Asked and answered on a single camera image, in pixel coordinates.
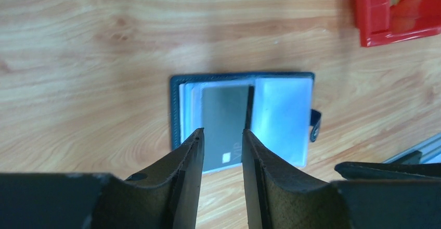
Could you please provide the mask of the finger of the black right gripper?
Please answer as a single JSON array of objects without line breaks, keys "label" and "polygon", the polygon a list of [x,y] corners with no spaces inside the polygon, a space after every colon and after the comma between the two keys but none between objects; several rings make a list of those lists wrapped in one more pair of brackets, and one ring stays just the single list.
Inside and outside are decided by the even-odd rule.
[{"label": "finger of the black right gripper", "polygon": [[440,164],[342,162],[334,167],[347,180],[440,179]]}]

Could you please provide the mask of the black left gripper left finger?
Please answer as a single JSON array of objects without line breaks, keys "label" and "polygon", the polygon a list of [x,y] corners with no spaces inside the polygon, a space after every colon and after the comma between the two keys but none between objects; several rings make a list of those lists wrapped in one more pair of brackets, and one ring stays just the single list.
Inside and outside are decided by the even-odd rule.
[{"label": "black left gripper left finger", "polygon": [[194,228],[204,131],[122,180],[110,173],[2,173],[1,228]]}]

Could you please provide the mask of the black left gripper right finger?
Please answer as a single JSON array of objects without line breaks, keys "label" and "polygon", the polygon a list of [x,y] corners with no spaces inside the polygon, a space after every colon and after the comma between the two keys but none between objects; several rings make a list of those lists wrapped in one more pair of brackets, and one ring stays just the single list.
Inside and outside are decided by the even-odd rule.
[{"label": "black left gripper right finger", "polygon": [[440,179],[325,182],[243,131],[249,228],[440,228]]}]

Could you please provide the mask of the navy blue card holder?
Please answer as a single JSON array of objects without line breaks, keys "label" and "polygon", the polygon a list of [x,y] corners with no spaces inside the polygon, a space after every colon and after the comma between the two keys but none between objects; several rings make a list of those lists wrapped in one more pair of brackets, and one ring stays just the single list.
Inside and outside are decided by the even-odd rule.
[{"label": "navy blue card holder", "polygon": [[312,108],[313,72],[183,74],[170,78],[172,148],[203,129],[203,173],[242,163],[242,132],[250,130],[295,167],[307,164],[321,113]]}]

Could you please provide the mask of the grey VIP credit card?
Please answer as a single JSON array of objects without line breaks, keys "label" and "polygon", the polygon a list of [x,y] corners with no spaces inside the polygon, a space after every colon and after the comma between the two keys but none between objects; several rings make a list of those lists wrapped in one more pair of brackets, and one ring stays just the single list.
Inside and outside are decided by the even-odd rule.
[{"label": "grey VIP credit card", "polygon": [[203,173],[242,162],[242,131],[247,118],[249,87],[209,87],[202,91]]}]

